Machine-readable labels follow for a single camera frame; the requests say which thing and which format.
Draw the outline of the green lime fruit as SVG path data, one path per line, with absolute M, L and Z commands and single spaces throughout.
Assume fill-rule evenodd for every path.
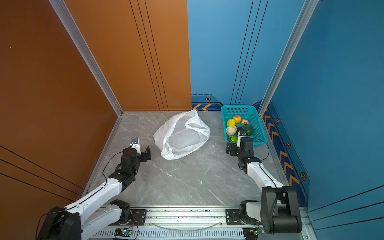
M 229 136 L 229 137 L 228 137 L 228 141 L 229 141 L 230 143 L 236 143 L 236 142 L 238 141 L 238 137 L 235 136 L 235 135 L 233 135 L 233 136 Z

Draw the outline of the green avocado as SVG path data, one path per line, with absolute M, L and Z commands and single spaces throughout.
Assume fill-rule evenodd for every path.
M 247 136 L 251 136 L 254 134 L 254 128 L 252 126 L 246 126 L 244 130 Z

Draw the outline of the pale round fruit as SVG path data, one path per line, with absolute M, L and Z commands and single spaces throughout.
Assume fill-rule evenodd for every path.
M 236 126 L 229 126 L 226 128 L 226 134 L 228 136 L 234 136 L 237 133 L 237 127 Z

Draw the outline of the yellow lemon fruit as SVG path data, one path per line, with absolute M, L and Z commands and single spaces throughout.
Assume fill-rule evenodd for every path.
M 236 126 L 236 121 L 234 119 L 229 119 L 227 121 L 227 127 L 235 127 Z

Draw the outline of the yellow red mango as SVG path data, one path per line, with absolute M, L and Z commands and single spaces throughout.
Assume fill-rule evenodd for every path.
M 241 118 L 241 116 L 239 116 L 239 115 L 235 115 L 235 116 L 233 117 L 233 120 L 238 124 L 238 123 L 241 122 L 242 118 Z

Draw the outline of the teal plastic basket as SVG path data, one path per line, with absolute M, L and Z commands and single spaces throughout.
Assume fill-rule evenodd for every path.
M 254 147 L 258 145 L 263 145 L 268 142 L 266 133 L 264 131 L 262 122 L 259 118 L 257 109 L 254 106 L 249 105 L 224 105 L 221 107 L 223 126 L 224 126 L 224 136 L 225 141 L 230 143 L 229 135 L 227 135 L 227 122 L 232 119 L 235 115 L 239 115 L 242 119 L 249 121 L 249 125 L 253 128 L 251 131 L 252 135 L 250 138 L 256 139 L 254 141 Z

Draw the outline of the white plastic bag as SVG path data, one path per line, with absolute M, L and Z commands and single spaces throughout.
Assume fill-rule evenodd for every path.
M 154 140 L 164 159 L 177 160 L 200 149 L 210 136 L 210 127 L 191 110 L 168 119 L 154 133 Z

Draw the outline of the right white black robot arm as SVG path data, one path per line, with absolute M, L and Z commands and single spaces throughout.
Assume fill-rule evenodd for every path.
M 297 192 L 274 178 L 255 157 L 254 139 L 238 138 L 227 143 L 226 153 L 238 158 L 238 166 L 262 191 L 260 201 L 242 201 L 240 220 L 246 225 L 262 224 L 267 234 L 300 233 L 302 219 Z

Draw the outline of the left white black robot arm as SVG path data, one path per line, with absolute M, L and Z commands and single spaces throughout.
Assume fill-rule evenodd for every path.
M 37 240 L 87 240 L 112 223 L 132 223 L 129 203 L 116 200 L 132 182 L 141 163 L 151 159 L 151 149 L 138 144 L 124 149 L 121 163 L 95 190 L 64 208 L 55 207 L 39 219 Z

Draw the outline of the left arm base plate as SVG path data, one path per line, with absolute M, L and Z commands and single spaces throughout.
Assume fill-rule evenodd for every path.
M 127 221 L 117 221 L 110 224 L 110 226 L 144 226 L 147 217 L 146 209 L 133 209 L 131 210 L 131 215 Z

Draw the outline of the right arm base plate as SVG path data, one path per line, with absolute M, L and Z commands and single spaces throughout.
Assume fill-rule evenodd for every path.
M 255 219 L 246 219 L 245 217 L 242 217 L 239 209 L 226 209 L 225 215 L 226 215 L 226 224 L 228 226 L 236 226 L 236 225 L 261 226 L 262 225 L 260 221 L 257 221 Z

